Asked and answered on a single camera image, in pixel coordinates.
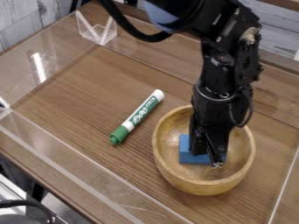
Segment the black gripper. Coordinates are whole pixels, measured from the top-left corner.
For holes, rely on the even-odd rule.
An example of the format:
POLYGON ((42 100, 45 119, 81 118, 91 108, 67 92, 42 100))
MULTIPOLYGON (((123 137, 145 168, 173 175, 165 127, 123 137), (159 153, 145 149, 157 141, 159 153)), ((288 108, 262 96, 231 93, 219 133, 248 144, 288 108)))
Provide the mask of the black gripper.
POLYGON ((191 154, 207 153, 213 168, 221 168, 227 160, 230 132, 243 128, 252 115, 252 86, 233 91, 227 98, 195 85, 191 97, 191 154))

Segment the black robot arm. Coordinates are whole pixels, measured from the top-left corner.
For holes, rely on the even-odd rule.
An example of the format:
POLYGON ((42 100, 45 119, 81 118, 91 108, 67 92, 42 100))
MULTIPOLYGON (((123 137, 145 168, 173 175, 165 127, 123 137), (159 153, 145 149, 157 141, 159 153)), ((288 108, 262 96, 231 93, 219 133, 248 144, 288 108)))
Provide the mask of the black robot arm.
POLYGON ((145 0, 162 31, 201 39, 202 70, 193 87, 189 153, 221 167, 229 157, 230 133, 248 125, 260 62, 260 17, 239 0, 145 0))

